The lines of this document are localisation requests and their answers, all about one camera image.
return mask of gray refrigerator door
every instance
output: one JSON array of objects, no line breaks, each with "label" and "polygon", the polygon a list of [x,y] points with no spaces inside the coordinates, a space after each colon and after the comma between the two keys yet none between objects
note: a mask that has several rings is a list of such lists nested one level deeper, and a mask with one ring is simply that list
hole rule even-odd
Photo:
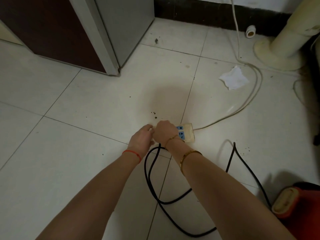
[{"label": "gray refrigerator door", "polygon": [[120,67],[154,20],[153,0],[95,0]]}]

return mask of black baseboard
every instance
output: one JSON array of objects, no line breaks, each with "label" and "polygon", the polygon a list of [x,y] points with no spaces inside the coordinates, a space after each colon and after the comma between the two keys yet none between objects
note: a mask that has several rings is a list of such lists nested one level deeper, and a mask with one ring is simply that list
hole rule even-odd
[{"label": "black baseboard", "polygon": [[[265,36],[277,36],[291,15],[238,5],[234,9],[240,31],[255,25],[256,33]],[[236,29],[231,4],[200,0],[154,0],[154,13],[158,18]]]}]

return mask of hand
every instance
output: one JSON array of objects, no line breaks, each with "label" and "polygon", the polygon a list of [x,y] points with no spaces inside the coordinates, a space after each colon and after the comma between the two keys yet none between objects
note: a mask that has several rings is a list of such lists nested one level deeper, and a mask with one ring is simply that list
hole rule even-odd
[{"label": "hand", "polygon": [[159,121],[155,129],[152,129],[152,137],[156,142],[159,142],[164,147],[167,141],[178,135],[179,131],[177,127],[170,123],[169,120]]},{"label": "hand", "polygon": [[150,149],[150,146],[154,144],[154,141],[151,141],[152,133],[150,129],[152,127],[152,125],[147,124],[139,129],[131,137],[127,150],[135,151],[141,156],[141,158],[146,156]]}]

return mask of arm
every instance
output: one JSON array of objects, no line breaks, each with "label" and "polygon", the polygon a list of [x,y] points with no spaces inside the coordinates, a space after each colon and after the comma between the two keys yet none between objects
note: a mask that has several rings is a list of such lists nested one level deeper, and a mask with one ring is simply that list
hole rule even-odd
[{"label": "arm", "polygon": [[[135,133],[128,150],[142,158],[148,152],[152,135],[145,125]],[[123,153],[113,163],[98,173],[49,223],[36,240],[50,239],[102,239],[107,222],[117,205],[121,192],[131,172],[139,163],[139,157],[131,152]]]},{"label": "arm", "polygon": [[[183,155],[192,148],[178,137],[168,141],[176,134],[173,124],[160,121],[153,138],[163,145],[167,143],[166,148],[180,165]],[[182,169],[224,240],[295,239],[249,190],[201,154],[189,154]]]}]

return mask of red string bracelet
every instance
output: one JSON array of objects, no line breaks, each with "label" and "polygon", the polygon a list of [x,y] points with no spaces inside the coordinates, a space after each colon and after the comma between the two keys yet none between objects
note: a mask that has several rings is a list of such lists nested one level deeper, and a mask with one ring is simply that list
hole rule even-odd
[{"label": "red string bracelet", "polygon": [[134,153],[134,154],[137,155],[137,157],[139,158],[139,163],[141,162],[142,158],[141,158],[140,155],[139,155],[138,153],[136,153],[135,151],[131,151],[131,150],[125,150],[125,151],[123,151],[123,153],[125,153],[125,152],[132,152],[132,153]]}]

